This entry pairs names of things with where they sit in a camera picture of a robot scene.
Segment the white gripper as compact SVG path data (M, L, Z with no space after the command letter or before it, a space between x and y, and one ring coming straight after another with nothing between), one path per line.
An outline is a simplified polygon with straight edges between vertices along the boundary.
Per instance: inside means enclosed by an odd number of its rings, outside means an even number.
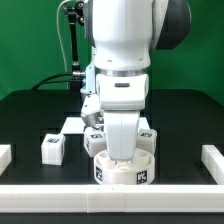
M131 77L98 74L96 81L109 157L115 161L130 161L136 148L149 77L147 74Z

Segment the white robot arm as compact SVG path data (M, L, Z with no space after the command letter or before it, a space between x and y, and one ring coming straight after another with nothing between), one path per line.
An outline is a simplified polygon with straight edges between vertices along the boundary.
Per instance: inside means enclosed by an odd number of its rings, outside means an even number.
M149 89L150 52L184 40L190 7L187 0L84 0L84 19L86 39L96 50L96 82L82 118L93 126L102 113L109 158L130 161Z

